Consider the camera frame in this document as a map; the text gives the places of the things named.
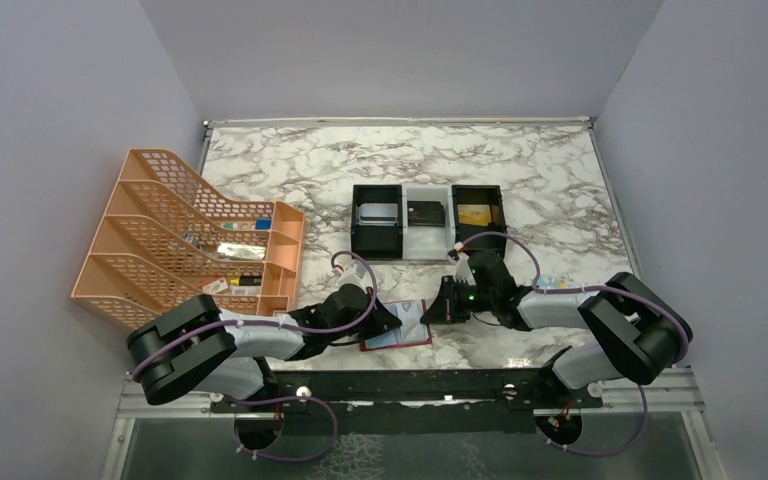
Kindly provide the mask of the red card holder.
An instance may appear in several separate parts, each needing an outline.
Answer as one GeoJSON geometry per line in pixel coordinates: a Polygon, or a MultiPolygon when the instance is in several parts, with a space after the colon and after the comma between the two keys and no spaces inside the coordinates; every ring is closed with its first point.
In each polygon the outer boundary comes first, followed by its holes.
{"type": "Polygon", "coordinates": [[[401,326],[369,340],[361,341],[361,351],[407,348],[429,345],[433,342],[430,326],[421,322],[421,317],[427,310],[425,300],[391,302],[384,304],[383,308],[395,316],[401,322],[401,326]]]}

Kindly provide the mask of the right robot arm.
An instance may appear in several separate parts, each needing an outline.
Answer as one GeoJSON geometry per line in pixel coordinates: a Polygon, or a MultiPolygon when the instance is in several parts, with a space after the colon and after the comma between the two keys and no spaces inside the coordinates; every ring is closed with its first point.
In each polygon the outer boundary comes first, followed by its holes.
{"type": "Polygon", "coordinates": [[[600,381],[651,384],[689,349],[692,330],[642,281],[620,272],[606,283],[549,289],[518,284],[492,251],[461,254],[423,314],[426,325],[463,323],[491,313],[517,331],[587,329],[594,339],[554,354],[538,371],[539,395],[561,398],[600,381]]]}

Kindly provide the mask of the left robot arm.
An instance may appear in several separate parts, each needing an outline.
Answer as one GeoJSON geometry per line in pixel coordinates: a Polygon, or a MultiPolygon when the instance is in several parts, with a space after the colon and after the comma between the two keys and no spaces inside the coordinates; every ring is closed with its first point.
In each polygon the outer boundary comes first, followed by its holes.
{"type": "Polygon", "coordinates": [[[252,400],[269,393],[269,358],[305,360],[344,337],[365,341],[401,326],[371,289],[353,284],[272,317],[222,309],[199,294],[132,332],[126,346],[131,377],[151,405],[192,391],[252,400]]]}

